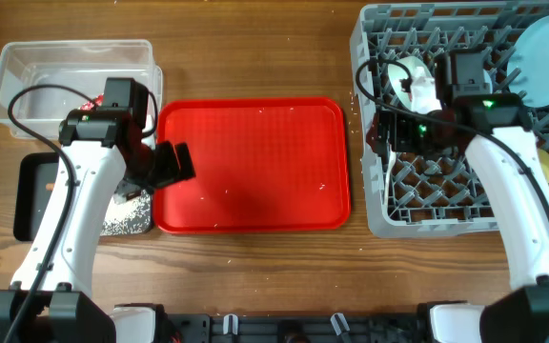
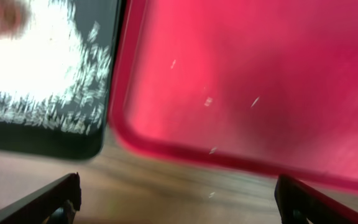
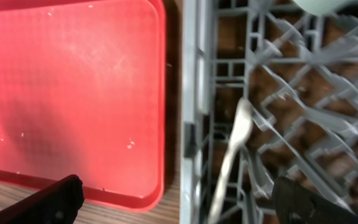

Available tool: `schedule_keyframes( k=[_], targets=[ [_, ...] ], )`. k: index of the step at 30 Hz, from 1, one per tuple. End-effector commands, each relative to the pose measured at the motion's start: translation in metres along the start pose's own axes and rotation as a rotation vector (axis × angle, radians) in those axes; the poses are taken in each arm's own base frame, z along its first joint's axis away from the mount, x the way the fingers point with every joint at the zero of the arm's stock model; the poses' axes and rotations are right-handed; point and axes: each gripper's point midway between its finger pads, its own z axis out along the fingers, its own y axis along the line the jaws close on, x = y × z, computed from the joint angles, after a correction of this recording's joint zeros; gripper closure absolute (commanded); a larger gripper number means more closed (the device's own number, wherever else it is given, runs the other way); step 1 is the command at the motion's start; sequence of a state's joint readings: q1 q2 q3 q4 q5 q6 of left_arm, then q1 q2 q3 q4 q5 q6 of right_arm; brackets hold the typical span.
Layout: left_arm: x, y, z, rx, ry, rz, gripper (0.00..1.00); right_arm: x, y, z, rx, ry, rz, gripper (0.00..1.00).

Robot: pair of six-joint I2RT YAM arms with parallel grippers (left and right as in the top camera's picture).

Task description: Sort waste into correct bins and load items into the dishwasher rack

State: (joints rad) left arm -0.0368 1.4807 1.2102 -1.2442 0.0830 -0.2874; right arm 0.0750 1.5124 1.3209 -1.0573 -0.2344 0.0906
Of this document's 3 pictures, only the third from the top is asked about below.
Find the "pale green bowl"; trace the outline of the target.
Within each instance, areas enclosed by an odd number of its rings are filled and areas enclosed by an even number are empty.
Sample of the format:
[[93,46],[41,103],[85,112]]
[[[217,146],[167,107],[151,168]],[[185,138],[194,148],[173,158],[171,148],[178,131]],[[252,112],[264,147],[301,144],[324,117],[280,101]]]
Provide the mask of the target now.
[[305,12],[314,16],[323,16],[347,6],[353,0],[293,0]]

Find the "white plastic spoon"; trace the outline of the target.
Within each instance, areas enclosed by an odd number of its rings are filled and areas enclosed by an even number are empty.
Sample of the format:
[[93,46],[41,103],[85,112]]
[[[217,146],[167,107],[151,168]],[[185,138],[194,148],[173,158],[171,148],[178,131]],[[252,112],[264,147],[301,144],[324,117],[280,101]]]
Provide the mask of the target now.
[[215,224],[220,219],[234,159],[239,149],[249,139],[253,123],[252,105],[249,100],[241,98],[237,104],[233,127],[227,144],[227,150],[223,158],[221,171],[219,173],[211,207],[209,209],[208,224]]

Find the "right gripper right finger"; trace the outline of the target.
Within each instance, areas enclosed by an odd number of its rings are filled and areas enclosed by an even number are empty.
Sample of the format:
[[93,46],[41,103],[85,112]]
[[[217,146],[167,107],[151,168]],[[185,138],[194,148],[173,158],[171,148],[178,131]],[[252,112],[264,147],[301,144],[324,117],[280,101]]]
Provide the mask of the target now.
[[286,177],[275,180],[272,197],[281,224],[358,224],[357,215]]

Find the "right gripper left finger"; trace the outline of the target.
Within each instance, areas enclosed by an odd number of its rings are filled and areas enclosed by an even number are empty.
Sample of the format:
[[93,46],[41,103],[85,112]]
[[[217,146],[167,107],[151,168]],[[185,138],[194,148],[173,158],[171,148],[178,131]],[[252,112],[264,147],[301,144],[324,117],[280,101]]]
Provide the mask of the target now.
[[83,203],[83,183],[69,175],[1,210],[0,224],[73,224]]

